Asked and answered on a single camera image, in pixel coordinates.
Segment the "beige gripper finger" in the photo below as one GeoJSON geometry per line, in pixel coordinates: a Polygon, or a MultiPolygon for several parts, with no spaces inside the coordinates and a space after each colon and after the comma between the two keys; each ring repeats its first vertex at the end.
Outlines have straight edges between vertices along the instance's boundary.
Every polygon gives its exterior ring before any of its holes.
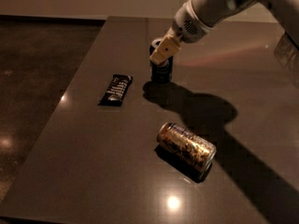
{"type": "Polygon", "coordinates": [[[180,36],[170,28],[164,35],[158,47],[151,53],[149,59],[155,64],[161,64],[180,51],[180,36]]]}

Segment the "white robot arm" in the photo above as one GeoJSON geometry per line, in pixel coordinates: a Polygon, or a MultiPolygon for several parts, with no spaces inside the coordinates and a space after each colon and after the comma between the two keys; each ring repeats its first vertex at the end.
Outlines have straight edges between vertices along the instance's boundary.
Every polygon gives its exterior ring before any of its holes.
{"type": "Polygon", "coordinates": [[[299,0],[188,0],[176,13],[173,23],[150,60],[159,65],[180,51],[180,44],[195,43],[218,23],[261,4],[284,28],[295,46],[299,46],[299,0]]]}

